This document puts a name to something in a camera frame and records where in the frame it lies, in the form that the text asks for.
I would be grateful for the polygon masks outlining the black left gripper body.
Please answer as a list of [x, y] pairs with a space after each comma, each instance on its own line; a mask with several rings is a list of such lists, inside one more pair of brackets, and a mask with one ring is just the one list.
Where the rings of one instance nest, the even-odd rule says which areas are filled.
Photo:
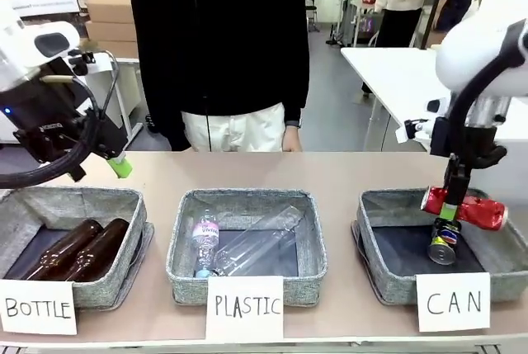
[[104, 159], [119, 156], [126, 135], [106, 116], [91, 89], [80, 80], [44, 82], [42, 78], [48, 76], [74, 78], [75, 73], [58, 57], [1, 92], [1, 112], [16, 126], [14, 136], [19, 143], [37, 161], [51, 163], [73, 149], [97, 112], [92, 152]]

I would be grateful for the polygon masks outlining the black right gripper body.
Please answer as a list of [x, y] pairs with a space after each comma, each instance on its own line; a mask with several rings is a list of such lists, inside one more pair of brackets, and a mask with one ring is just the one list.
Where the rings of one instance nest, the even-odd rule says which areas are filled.
[[486, 169], [497, 165], [507, 149], [497, 144], [496, 127], [468, 127], [452, 124], [452, 167], [454, 169]]

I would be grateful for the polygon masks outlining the person's left hand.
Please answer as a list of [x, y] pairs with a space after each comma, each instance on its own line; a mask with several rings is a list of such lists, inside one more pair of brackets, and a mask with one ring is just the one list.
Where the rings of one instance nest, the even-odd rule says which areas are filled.
[[288, 125], [285, 127], [285, 132], [282, 140], [283, 152], [301, 152], [302, 145], [299, 137], [299, 128]]

